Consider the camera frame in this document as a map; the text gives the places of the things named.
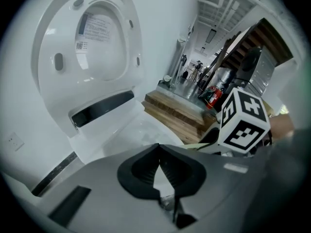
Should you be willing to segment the person's right forearm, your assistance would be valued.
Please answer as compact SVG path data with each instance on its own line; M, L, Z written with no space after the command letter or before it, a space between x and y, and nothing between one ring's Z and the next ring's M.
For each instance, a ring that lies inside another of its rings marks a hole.
M294 125L289 114L273 116L269 118L269 121L270 131L274 141L282 139L294 131Z

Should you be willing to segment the white wall socket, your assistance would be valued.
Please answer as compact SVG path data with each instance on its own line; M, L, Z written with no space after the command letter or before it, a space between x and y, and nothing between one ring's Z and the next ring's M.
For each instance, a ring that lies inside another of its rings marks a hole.
M5 144L7 150L18 151L24 145L24 142L16 133L11 133L5 140Z

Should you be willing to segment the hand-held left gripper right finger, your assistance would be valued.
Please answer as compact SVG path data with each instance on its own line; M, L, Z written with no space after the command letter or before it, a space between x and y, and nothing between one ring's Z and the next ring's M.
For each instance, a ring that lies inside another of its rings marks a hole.
M242 233L253 159L159 147L160 167L174 188L174 206L159 221L159 233Z

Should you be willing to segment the metal frame rack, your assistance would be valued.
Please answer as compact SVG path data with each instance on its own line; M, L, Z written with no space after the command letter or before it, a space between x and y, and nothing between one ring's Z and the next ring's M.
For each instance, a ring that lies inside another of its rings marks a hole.
M179 43L180 49L178 51L178 56L173 67L172 78L170 80L169 88L172 88L174 86L174 83L175 83L175 80L178 74L179 66L180 66L180 63L182 62L182 56L183 56L185 47L187 46L187 43L188 43L188 38L180 37L178 39L178 43Z

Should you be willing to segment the brown wooden staircase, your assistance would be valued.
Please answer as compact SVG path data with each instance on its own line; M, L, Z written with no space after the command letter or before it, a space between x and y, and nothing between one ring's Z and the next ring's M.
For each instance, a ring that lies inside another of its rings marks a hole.
M262 18L257 24L247 30L228 55L223 59L221 66L238 70L246 54L255 47L265 46L280 65L293 55L287 44L268 20Z

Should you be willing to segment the silver wrapped cylinder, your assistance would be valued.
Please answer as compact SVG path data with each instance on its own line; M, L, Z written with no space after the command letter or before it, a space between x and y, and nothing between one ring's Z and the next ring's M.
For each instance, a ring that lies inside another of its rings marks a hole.
M217 69L217 82L216 87L226 90L235 76L235 71L230 68L220 67Z

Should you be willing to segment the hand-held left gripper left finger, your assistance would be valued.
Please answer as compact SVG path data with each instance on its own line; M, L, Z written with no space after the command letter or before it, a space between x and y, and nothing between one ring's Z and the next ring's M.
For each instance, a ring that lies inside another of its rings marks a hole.
M90 193L67 225L68 230L76 233L171 233L173 223L158 201L133 197L117 179L119 165L145 149L147 146L88 163L43 196L41 211L49 216L80 186L90 189Z

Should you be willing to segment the low wooden steps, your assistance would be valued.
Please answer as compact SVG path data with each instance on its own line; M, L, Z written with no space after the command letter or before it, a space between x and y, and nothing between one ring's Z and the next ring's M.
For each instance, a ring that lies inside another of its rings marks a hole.
M184 144L198 143L216 121L207 111L197 112L157 90L146 94L142 104L149 115L171 129Z

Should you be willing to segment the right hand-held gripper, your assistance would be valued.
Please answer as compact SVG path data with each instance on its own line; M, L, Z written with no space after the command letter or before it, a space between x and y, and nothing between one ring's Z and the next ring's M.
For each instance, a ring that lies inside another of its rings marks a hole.
M220 129L210 127L201 137L197 151L218 143L233 151L248 153L270 130L261 98L233 88L222 104Z

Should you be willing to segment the grey metal machine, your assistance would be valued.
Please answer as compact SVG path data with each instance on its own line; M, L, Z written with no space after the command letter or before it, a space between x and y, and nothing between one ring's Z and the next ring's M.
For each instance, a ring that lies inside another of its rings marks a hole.
M265 92L276 66L276 59L265 46L251 48L243 58L237 72L245 91L258 97Z

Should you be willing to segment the black ceiling lamp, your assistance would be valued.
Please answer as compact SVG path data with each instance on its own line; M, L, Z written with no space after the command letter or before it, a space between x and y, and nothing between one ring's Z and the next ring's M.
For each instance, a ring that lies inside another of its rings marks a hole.
M206 38L206 43L210 43L212 40L213 40L213 38L214 38L214 36L216 35L216 30L214 30L214 29L211 29L210 31L209 31L209 34L208 34L208 36L207 36L207 38Z

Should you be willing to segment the red fire extinguisher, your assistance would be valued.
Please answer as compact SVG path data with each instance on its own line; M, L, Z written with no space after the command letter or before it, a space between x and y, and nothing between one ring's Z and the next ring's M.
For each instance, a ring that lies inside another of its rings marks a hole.
M217 86L210 86L209 90L212 91L212 95L207 102L207 108L212 109L215 103L223 94L223 88L218 88Z

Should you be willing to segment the dark green bag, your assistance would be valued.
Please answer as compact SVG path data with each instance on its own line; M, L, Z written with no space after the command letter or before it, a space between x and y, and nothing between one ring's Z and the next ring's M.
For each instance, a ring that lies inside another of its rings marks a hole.
M214 88L207 88L201 95L199 95L199 99L203 100L205 102L208 102L209 99L212 97L212 95L214 94L215 89Z

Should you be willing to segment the white smart toilet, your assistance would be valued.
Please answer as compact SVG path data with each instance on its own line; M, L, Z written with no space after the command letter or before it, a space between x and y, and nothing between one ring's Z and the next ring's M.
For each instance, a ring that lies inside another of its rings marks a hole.
M32 52L44 105L83 163L180 138L145 112L132 0L42 0Z

